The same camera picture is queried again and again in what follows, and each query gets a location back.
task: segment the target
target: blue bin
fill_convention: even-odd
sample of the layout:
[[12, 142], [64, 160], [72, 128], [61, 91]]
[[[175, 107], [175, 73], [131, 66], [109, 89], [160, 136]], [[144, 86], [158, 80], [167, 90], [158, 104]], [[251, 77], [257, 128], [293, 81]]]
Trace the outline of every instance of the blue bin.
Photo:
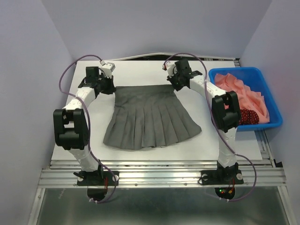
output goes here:
[[210, 81], [215, 83], [216, 74], [226, 75], [230, 73], [236, 78], [242, 80], [245, 85], [249, 86], [252, 91], [261, 92], [264, 96], [267, 109], [270, 114], [270, 122], [266, 124], [256, 125], [240, 125], [238, 131], [246, 130], [264, 130], [267, 128], [279, 127], [282, 124], [281, 114], [276, 106], [276, 103], [271, 95], [266, 81], [263, 78], [261, 71], [255, 67], [237, 67], [237, 68], [216, 68], [209, 71]]

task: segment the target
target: gray wall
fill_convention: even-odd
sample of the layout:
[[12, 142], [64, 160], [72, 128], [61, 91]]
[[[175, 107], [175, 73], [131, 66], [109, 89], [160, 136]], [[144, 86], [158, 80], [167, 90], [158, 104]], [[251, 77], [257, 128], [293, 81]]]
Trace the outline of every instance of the gray wall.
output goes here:
[[[66, 100], [58, 79], [71, 62], [40, 0], [0, 1], [0, 220], [27, 224], [52, 154], [52, 113]], [[70, 79], [64, 83], [70, 86]]]
[[271, 0], [42, 0], [73, 57], [240, 57]]
[[267, 131], [276, 160], [283, 162], [288, 191], [300, 223], [300, 1], [273, 0], [241, 57], [259, 68], [283, 115], [281, 128]]

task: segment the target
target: red polka dot cloth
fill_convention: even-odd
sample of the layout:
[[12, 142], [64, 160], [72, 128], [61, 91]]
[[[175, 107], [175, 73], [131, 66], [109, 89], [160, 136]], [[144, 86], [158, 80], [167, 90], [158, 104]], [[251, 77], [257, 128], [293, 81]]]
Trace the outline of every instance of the red polka dot cloth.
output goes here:
[[259, 117], [257, 113], [250, 109], [241, 109], [241, 119], [239, 121], [239, 125], [249, 125], [249, 124], [258, 124]]

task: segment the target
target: pink cloth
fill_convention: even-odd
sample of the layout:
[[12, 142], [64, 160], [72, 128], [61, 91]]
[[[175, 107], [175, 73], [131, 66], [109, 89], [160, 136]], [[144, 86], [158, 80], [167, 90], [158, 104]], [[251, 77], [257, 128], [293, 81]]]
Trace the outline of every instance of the pink cloth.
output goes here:
[[235, 91], [238, 94], [241, 109], [253, 110], [259, 117], [259, 123], [269, 123], [270, 116], [264, 97], [260, 92], [252, 91], [244, 82], [232, 74], [215, 76], [216, 86], [226, 91]]

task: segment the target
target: gray cloth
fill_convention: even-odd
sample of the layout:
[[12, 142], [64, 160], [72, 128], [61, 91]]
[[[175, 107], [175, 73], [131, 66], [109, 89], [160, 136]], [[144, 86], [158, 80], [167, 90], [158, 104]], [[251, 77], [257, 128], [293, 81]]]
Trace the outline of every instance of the gray cloth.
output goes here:
[[117, 87], [103, 143], [139, 150], [182, 142], [200, 132], [171, 85]]

